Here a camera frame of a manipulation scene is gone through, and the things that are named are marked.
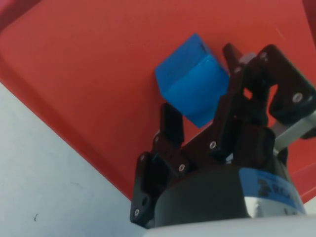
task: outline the red tray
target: red tray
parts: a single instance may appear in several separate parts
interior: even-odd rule
[[[154,67],[194,32],[220,61],[228,42],[244,52],[276,44],[316,82],[300,0],[7,0],[0,80],[130,198],[136,159],[158,129]],[[198,132],[185,129],[187,140]],[[313,143],[291,146],[291,173],[315,161]]]

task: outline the blue block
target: blue block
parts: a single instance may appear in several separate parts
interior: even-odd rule
[[[215,115],[229,76],[201,38],[194,34],[155,69],[163,98],[202,127]]]

